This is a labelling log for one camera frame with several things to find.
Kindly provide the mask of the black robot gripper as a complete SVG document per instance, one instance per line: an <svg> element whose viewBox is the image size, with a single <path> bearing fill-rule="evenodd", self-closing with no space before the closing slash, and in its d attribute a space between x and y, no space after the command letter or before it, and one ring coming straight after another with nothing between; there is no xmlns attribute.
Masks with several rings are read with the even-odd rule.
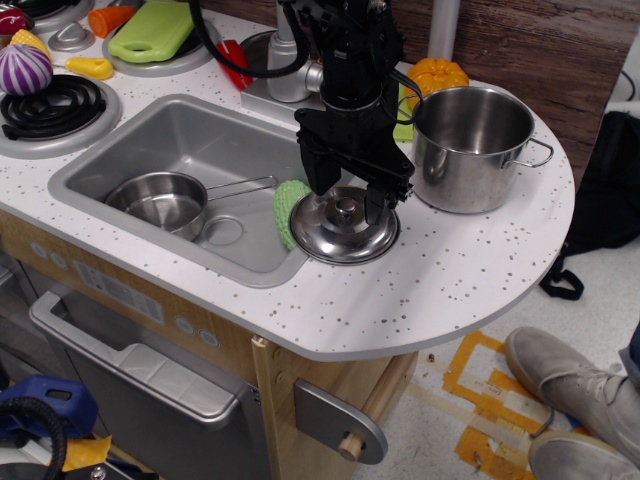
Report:
<svg viewBox="0 0 640 480"><path fill-rule="evenodd" d="M394 139L398 96L363 110L299 109L297 140L312 192L325 194L347 171L367 184L365 219L378 225L385 206L407 200L415 167Z"/></svg>

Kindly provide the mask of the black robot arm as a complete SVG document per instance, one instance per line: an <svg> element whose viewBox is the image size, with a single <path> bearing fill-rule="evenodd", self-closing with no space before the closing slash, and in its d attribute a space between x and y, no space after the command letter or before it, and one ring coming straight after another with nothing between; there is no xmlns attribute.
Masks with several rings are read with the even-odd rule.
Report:
<svg viewBox="0 0 640 480"><path fill-rule="evenodd" d="M294 118L311 190L325 194L343 171L367 184L365 218L407 198L414 166L396 145L405 36L388 1L285 1L282 4L302 56L316 47L322 64L323 109L299 109Z"/></svg>

